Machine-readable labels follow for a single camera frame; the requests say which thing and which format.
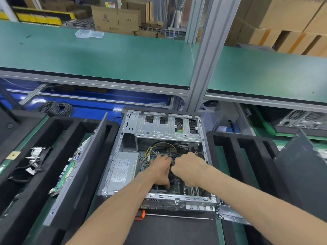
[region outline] green workbench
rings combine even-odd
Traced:
[[[0,67],[189,86],[198,44],[0,21]]]
[[[111,33],[80,39],[75,29],[9,21],[0,21],[0,31],[0,71],[43,71],[185,89],[199,48],[183,41]],[[208,89],[327,103],[327,58],[224,47]]]
[[[327,58],[224,47],[208,89],[327,103]]]

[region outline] screwdriver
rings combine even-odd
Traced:
[[[212,218],[193,218],[193,217],[181,217],[181,216],[170,216],[170,215],[159,215],[159,214],[149,214],[145,213],[145,210],[138,210],[134,218],[134,221],[142,221],[147,216],[157,216],[157,217],[166,217],[166,218],[187,218],[187,219],[200,219],[200,220],[213,220]]]

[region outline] screwdriver shaft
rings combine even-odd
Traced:
[[[181,217],[181,216],[169,216],[169,215],[159,215],[159,214],[149,214],[147,216],[158,216],[158,217],[167,217],[167,218],[188,218],[188,219],[201,219],[201,220],[213,220],[212,218],[193,218],[193,217]]]

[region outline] orange screwdriver handle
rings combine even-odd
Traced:
[[[134,221],[142,221],[145,218],[145,210],[138,210]]]

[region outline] cardboard box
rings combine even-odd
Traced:
[[[87,15],[87,12],[83,9],[75,9],[72,11],[75,15],[76,19],[83,20],[88,18],[89,16]]]
[[[127,0],[122,0],[122,9],[127,9]]]
[[[118,32],[117,9],[92,6],[92,16],[96,31]]]
[[[283,31],[275,43],[277,52],[302,55],[317,34]]]
[[[100,4],[100,0],[85,0],[84,3],[85,4],[89,4],[89,5],[99,5]]]
[[[302,32],[324,0],[242,0],[238,15],[253,27]]]
[[[77,5],[73,1],[63,0],[62,2],[64,2],[64,5],[65,5],[67,11],[73,11],[73,10],[76,10],[76,9],[80,9],[80,6]]]
[[[130,34],[139,29],[139,11],[92,6],[96,31]]]
[[[127,9],[139,10],[141,23],[149,23],[153,17],[152,2],[146,0],[127,0]]]
[[[138,10],[118,9],[119,27],[125,32],[138,31],[141,25],[139,18],[140,11]]]
[[[131,35],[148,37],[148,38],[165,38],[163,34],[153,31],[134,31],[131,33]]]
[[[305,32],[327,35],[327,0],[321,5],[319,11],[305,28]]]
[[[273,47],[281,32],[280,30],[255,28],[237,18],[225,44],[232,47],[235,47],[237,43]]]
[[[326,57],[327,56],[327,36],[317,36],[302,55]]]
[[[153,27],[153,28],[159,28],[163,29],[164,23],[161,21],[154,20],[154,17],[152,17],[152,20],[148,23],[141,23],[141,26],[143,27]]]
[[[67,12],[67,8],[64,2],[46,2],[41,4],[45,10]]]
[[[91,5],[89,5],[89,4],[80,5],[80,9],[85,10],[88,17],[92,17],[92,6]]]

